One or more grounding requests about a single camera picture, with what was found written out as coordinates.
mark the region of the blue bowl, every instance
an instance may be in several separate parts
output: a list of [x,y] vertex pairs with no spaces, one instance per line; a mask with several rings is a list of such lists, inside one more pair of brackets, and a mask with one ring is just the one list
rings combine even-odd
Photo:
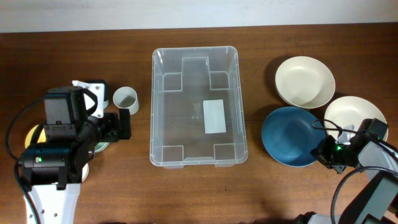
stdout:
[[325,138],[322,130],[312,128],[317,118],[294,106],[274,110],[262,125],[261,138],[267,152],[276,161],[291,167],[305,167],[317,159],[311,151]]

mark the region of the white bowl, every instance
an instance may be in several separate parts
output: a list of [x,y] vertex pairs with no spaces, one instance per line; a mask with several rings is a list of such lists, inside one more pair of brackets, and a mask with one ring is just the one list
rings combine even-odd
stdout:
[[88,176],[88,164],[83,166],[83,170],[81,172],[81,182],[85,181],[87,179],[87,176]]
[[293,57],[276,71],[279,96],[288,104],[304,109],[325,105],[335,94],[335,78],[326,65],[310,57]]
[[99,143],[94,147],[95,153],[101,152],[101,151],[104,150],[108,145],[109,145],[109,142],[99,142]]
[[[379,108],[374,106],[368,100],[356,96],[344,96],[330,103],[325,111],[325,119],[328,119],[338,126],[344,128],[351,124],[354,125],[354,130],[357,131],[362,121],[367,118],[377,118],[387,124],[386,118],[381,113]],[[325,122],[326,128],[336,128],[331,123]],[[327,131],[335,139],[338,131]],[[383,140],[387,141],[388,130]]]

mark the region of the white paper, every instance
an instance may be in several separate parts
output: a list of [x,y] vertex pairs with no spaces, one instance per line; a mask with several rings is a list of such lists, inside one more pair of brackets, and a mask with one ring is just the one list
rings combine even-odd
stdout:
[[223,100],[203,100],[205,133],[225,133],[225,115]]

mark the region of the wood grain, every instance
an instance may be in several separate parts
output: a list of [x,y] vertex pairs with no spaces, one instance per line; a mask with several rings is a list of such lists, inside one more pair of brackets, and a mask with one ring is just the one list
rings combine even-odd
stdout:
[[[389,123],[388,141],[398,145],[397,40],[396,23],[0,34],[0,135],[24,105],[47,89],[102,78],[111,94],[121,86],[133,87],[140,110],[132,116],[132,138],[111,144],[90,162],[75,223],[239,223],[291,219],[310,211],[327,215],[343,176],[319,163],[300,169],[283,166],[264,152],[262,122],[285,106],[275,90],[275,71],[296,55],[321,60],[335,76],[334,98],[354,95],[373,102]],[[238,50],[249,158],[233,167],[153,166],[152,52],[159,47],[217,45]],[[326,107],[311,112],[321,118]],[[117,110],[110,103],[106,111]],[[11,134],[14,153],[22,152],[24,136],[43,119],[44,107],[39,105],[16,124]],[[22,192],[4,143],[0,159],[0,222],[24,223]],[[364,174],[347,182],[337,213],[366,182]]]

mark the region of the plastic storage container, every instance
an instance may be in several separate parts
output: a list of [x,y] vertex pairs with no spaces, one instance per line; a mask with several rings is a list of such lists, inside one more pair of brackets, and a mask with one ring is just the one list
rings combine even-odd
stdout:
[[150,161],[232,166],[248,158],[238,51],[157,49],[152,61]]

